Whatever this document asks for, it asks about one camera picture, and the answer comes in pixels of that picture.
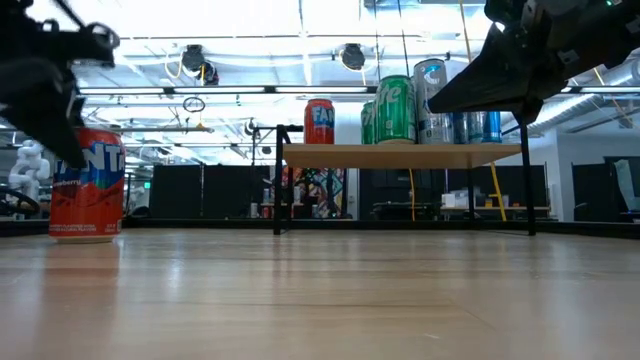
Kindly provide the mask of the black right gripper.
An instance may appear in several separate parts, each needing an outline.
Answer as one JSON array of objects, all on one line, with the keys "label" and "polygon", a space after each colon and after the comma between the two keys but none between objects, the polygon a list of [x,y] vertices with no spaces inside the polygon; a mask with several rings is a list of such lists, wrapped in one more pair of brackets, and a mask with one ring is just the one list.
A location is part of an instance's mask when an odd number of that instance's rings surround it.
[{"label": "black right gripper", "polygon": [[595,0],[487,0],[480,54],[428,101],[433,113],[516,111],[595,64]]}]

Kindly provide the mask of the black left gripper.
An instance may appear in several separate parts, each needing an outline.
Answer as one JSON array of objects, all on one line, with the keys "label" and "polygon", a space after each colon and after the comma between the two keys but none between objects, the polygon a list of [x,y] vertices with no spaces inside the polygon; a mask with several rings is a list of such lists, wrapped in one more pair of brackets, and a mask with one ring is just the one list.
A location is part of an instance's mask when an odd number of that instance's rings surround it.
[{"label": "black left gripper", "polygon": [[77,26],[62,30],[54,18],[27,14],[34,0],[0,0],[0,117],[73,168],[86,160],[76,130],[85,100],[75,77],[59,70],[76,61],[114,67],[119,35],[103,23],[84,23],[67,0],[52,0]]}]

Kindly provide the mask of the green Sprite can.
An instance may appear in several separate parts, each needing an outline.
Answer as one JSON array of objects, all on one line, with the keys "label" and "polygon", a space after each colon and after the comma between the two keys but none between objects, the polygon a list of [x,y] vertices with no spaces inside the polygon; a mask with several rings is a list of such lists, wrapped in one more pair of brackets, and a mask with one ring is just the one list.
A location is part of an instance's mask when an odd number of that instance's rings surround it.
[{"label": "green Sprite can", "polygon": [[377,144],[415,144],[415,94],[406,75],[383,78],[375,98],[375,141]]},{"label": "green Sprite can", "polygon": [[375,103],[366,102],[361,110],[361,142],[373,145],[375,140]]}]

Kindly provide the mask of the red Fanta can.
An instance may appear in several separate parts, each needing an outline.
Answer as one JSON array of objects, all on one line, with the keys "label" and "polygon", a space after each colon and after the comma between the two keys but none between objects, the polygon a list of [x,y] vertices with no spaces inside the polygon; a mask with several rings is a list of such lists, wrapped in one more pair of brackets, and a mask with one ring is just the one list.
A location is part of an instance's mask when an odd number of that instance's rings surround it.
[{"label": "red Fanta can", "polygon": [[83,168],[56,162],[49,235],[59,242],[110,242],[122,227],[126,150],[117,133],[75,130]]},{"label": "red Fanta can", "polygon": [[329,99],[311,99],[305,107],[304,143],[333,144],[335,109]]}]

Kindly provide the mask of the white humanoid robot figure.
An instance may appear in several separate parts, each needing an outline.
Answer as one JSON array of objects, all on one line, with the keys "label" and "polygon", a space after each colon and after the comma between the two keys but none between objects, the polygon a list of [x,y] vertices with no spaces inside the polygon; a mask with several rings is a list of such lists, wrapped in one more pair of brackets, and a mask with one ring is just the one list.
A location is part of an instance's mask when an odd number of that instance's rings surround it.
[{"label": "white humanoid robot figure", "polygon": [[42,181],[51,176],[50,162],[42,157],[44,146],[25,140],[17,150],[17,160],[9,172],[9,188],[33,200],[39,197]]}]

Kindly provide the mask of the black steering wheel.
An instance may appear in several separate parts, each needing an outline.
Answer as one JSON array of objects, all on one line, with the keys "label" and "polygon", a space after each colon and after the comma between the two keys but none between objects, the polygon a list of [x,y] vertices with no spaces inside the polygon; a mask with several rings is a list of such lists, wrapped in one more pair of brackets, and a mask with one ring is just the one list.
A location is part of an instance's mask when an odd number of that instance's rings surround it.
[{"label": "black steering wheel", "polygon": [[17,190],[0,186],[0,217],[30,218],[41,212],[41,205]]}]

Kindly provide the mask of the ceiling light bar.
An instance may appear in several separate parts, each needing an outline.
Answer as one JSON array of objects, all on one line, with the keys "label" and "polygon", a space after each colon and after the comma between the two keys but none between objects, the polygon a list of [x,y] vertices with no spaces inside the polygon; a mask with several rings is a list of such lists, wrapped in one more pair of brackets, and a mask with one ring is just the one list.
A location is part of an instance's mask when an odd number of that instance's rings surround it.
[{"label": "ceiling light bar", "polygon": [[87,87],[87,96],[214,95],[214,94],[375,94],[376,86],[197,86],[197,87]]}]

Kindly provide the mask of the colourful mural panel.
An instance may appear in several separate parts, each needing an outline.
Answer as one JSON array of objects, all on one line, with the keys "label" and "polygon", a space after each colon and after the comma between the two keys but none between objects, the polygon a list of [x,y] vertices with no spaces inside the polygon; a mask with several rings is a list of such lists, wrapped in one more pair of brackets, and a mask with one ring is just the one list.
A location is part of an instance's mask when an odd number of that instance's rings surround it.
[{"label": "colourful mural panel", "polygon": [[347,215],[347,170],[284,168],[283,199],[293,219],[340,219]]}]

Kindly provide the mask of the black partition wall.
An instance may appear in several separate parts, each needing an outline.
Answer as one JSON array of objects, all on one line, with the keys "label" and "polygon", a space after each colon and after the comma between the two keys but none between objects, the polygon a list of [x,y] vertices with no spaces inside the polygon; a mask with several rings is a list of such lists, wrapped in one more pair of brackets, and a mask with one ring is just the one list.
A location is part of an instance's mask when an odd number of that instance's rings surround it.
[{"label": "black partition wall", "polygon": [[241,219],[263,199],[267,166],[168,165],[153,170],[150,216],[161,219]]},{"label": "black partition wall", "polygon": [[[508,197],[506,207],[526,205],[524,174],[520,166],[498,166],[495,172],[487,166],[472,170],[472,183],[477,205],[483,205],[495,192],[497,180],[502,195]],[[373,220],[377,203],[411,202],[411,188],[416,188],[416,202],[436,203],[444,193],[468,187],[467,172],[461,169],[445,170],[367,170],[359,174],[359,218]]]}]

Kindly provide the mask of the wooden shelf with black frame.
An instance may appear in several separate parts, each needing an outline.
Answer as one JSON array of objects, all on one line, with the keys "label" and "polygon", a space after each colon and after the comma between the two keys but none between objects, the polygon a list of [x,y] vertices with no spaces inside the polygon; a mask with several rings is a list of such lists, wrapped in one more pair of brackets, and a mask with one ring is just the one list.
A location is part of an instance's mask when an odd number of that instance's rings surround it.
[{"label": "wooden shelf with black frame", "polygon": [[282,170],[288,168],[288,185],[293,185],[295,168],[313,169],[463,169],[467,174],[469,220],[475,221],[475,195],[472,170],[497,160],[519,154],[523,161],[526,197],[527,233],[536,234],[535,208],[532,200],[529,146],[521,144],[391,144],[391,145],[335,145],[293,144],[290,133],[302,132],[300,125],[275,127],[275,208],[273,233],[281,233]]}]

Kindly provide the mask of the black aluminium table frame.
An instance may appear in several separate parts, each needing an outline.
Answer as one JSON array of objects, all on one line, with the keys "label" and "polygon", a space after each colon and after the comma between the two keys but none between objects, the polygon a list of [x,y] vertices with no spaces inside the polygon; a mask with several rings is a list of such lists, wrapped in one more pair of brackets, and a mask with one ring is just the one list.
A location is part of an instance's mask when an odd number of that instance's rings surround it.
[{"label": "black aluminium table frame", "polygon": [[[154,219],[131,218],[123,222],[125,229],[194,228],[194,229],[266,229],[275,223],[265,219]],[[527,231],[525,221],[355,221],[355,220],[292,220],[278,224],[283,230],[429,230],[429,231]],[[48,232],[46,220],[0,221],[0,237],[43,235]],[[535,223],[538,233],[558,233],[605,238],[640,240],[640,224],[596,222]]]}]

